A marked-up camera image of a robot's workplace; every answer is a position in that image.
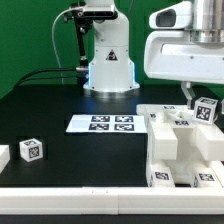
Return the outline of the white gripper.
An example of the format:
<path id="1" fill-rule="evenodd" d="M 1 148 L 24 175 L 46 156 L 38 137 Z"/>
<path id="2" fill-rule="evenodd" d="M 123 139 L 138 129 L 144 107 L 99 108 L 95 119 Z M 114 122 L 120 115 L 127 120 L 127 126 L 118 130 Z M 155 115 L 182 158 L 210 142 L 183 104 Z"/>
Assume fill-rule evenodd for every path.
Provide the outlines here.
<path id="1" fill-rule="evenodd" d="M 191 108 L 191 82 L 224 84 L 224 44 L 193 43 L 188 31 L 154 31 L 146 40 L 144 71 L 149 78 L 183 81 L 181 89 Z"/>

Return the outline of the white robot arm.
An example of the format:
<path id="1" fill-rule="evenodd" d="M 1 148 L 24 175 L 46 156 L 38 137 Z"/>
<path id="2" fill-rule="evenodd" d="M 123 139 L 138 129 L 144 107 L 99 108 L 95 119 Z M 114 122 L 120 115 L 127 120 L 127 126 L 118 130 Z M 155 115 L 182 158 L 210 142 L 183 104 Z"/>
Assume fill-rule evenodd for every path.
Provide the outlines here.
<path id="1" fill-rule="evenodd" d="M 127 17 L 114 0 L 85 0 L 83 14 L 95 28 L 87 89 L 118 94 L 136 88 Z M 149 26 L 148 77 L 179 81 L 188 103 L 195 98 L 194 83 L 224 84 L 224 0 L 183 0 L 152 13 Z"/>

